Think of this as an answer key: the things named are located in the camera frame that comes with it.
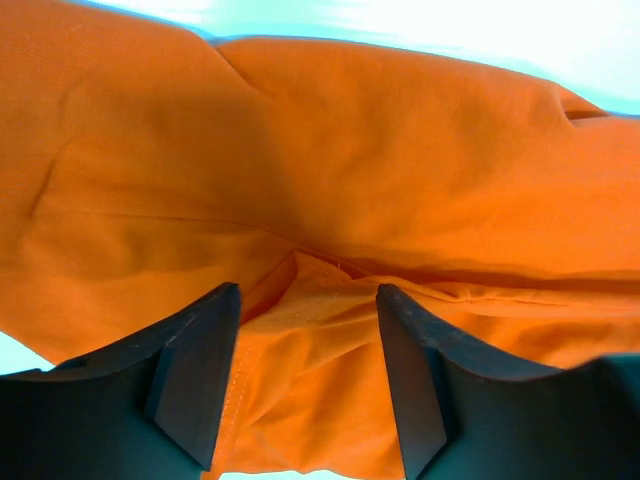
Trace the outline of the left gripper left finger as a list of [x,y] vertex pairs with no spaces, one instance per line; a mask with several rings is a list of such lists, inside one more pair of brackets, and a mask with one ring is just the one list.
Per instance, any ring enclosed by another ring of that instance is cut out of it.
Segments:
[[5,479],[198,479],[209,471],[241,313],[225,283],[57,367],[1,379]]

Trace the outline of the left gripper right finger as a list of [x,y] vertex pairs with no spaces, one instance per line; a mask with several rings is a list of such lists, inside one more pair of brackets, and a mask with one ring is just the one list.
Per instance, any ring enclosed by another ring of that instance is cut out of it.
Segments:
[[409,479],[635,479],[639,357],[559,369],[500,350],[392,284],[376,295]]

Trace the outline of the orange t shirt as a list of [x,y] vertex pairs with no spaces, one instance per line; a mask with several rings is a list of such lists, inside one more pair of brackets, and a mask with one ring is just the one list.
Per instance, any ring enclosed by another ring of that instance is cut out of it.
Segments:
[[1,5],[1,328],[59,363],[224,282],[212,476],[403,476],[379,284],[556,367],[639,347],[639,124],[376,46]]

